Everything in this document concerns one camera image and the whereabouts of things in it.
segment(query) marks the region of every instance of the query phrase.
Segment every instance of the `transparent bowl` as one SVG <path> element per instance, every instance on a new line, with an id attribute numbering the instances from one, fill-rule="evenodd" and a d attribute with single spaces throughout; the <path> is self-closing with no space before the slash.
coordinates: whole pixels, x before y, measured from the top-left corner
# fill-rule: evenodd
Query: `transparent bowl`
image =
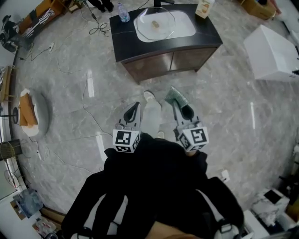
<path id="1" fill-rule="evenodd" d="M 168 38 L 176 26 L 176 20 L 171 12 L 163 7 L 149 7 L 136 19 L 138 32 L 153 41 Z"/>

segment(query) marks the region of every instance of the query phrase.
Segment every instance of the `cabinet door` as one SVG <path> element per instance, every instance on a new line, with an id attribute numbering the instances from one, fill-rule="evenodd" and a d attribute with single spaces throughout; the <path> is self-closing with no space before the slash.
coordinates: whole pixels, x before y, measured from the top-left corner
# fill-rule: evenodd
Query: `cabinet door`
<path id="1" fill-rule="evenodd" d="M 165 75 L 169 72 L 173 53 L 165 53 L 157 56 L 150 56 L 144 59 L 129 63 L 123 66 L 131 74 L 135 81 L 141 81 Z"/>
<path id="2" fill-rule="evenodd" d="M 171 70 L 199 69 L 216 48 L 202 48 L 175 51 L 171 64 Z"/>

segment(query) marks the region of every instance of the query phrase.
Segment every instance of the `water bottle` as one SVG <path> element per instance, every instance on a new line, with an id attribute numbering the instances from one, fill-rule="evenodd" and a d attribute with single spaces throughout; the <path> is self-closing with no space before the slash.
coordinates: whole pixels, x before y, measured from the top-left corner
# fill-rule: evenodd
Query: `water bottle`
<path id="1" fill-rule="evenodd" d="M 122 5 L 122 3 L 118 3 L 117 4 L 117 8 L 118 8 L 118 15 L 121 18 L 122 22 L 128 22 L 130 21 L 130 15 L 128 13 L 128 11 L 126 10 L 126 8 Z"/>

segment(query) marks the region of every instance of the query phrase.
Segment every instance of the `green brush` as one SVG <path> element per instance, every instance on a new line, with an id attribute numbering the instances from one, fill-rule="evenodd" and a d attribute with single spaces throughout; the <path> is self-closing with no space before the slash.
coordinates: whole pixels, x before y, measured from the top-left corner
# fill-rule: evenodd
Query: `green brush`
<path id="1" fill-rule="evenodd" d="M 177 101 L 180 108 L 183 108 L 184 106 L 190 104 L 186 97 L 172 86 L 165 97 L 165 101 L 172 105 L 174 100 Z"/>

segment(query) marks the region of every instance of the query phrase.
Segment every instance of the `black countertop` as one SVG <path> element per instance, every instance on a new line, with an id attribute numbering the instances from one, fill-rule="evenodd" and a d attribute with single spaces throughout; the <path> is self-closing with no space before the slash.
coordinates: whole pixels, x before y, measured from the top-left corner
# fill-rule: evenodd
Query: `black countertop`
<path id="1" fill-rule="evenodd" d="M 163 5 L 162 7 L 168 11 L 179 10 L 185 12 L 193 23 L 196 33 L 193 36 L 143 42 L 138 39 L 133 21 L 144 8 L 129 12 L 130 21 L 125 23 L 121 22 L 118 15 L 111 17 L 111 34 L 117 62 L 132 61 L 144 58 L 147 55 L 162 54 L 175 50 L 219 47 L 222 44 L 222 40 L 211 20 L 208 17 L 203 19 L 195 14 L 197 4 L 174 4 Z"/>

